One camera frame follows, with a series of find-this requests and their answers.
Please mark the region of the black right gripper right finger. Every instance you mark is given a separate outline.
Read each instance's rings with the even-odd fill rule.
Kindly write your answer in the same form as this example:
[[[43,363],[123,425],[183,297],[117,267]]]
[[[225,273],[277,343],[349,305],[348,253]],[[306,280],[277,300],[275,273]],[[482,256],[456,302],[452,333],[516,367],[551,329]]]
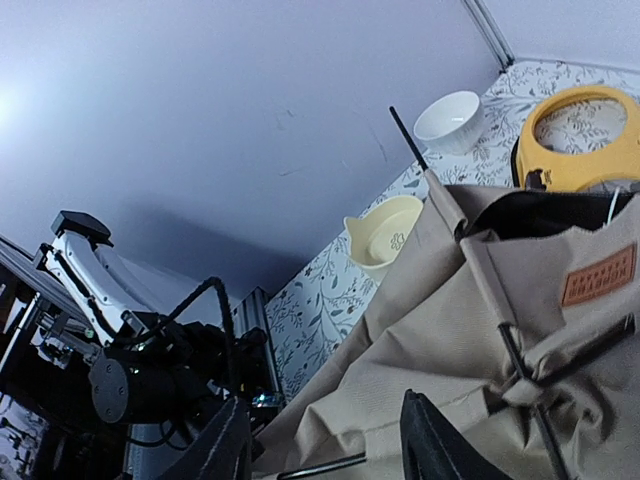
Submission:
[[[500,470],[421,393],[405,392],[400,433],[405,479],[500,478]]]

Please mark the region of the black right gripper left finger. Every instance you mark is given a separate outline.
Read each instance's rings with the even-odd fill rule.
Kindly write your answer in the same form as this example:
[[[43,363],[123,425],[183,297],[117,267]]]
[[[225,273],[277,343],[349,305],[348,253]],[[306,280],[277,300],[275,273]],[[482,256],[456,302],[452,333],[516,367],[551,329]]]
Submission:
[[[183,456],[159,478],[250,479],[251,429],[246,402],[229,398]]]

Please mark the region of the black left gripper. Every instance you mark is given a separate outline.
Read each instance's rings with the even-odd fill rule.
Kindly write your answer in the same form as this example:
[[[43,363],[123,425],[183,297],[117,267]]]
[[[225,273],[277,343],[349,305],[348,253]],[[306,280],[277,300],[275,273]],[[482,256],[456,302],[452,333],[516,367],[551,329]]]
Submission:
[[[89,372],[96,413],[108,424],[169,421],[189,440],[228,397],[249,402],[268,389],[267,340],[259,327],[234,337],[233,364],[224,330],[200,322],[172,324],[146,344],[105,348]]]

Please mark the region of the beige pet tent fabric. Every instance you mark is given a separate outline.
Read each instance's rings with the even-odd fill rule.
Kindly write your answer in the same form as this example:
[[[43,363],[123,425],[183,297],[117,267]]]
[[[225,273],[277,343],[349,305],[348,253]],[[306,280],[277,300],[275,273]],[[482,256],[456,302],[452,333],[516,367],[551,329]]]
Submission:
[[[565,339],[628,314],[635,334],[549,387],[519,381],[478,267],[497,274],[533,378]],[[407,390],[514,479],[551,479],[531,412],[573,479],[639,475],[639,198],[429,179],[422,213],[349,336],[259,435],[257,479],[366,452],[339,479],[399,479]]]

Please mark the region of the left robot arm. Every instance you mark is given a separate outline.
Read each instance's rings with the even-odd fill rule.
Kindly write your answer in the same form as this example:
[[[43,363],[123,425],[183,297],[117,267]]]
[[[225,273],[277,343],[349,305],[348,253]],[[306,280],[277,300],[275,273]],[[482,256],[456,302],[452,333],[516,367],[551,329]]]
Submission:
[[[170,423],[190,442],[229,397],[246,403],[252,433],[275,417],[265,403],[267,333],[253,327],[236,335],[220,278],[207,278],[169,308],[125,267],[95,217],[61,211],[52,231],[36,266],[65,288],[96,334],[89,380],[104,422]]]

